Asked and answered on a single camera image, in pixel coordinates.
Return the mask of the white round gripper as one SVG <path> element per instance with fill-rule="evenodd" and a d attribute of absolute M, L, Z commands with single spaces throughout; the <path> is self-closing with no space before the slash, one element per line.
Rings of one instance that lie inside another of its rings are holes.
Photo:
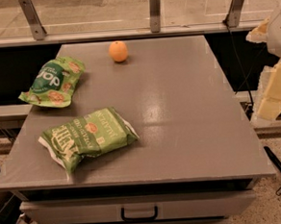
<path fill-rule="evenodd" d="M 268 51 L 281 57 L 281 5 L 270 17 L 252 29 L 246 40 L 254 43 L 267 42 Z M 258 88 L 256 115 L 264 120 L 275 120 L 281 113 L 281 59 L 274 67 L 264 67 Z"/>

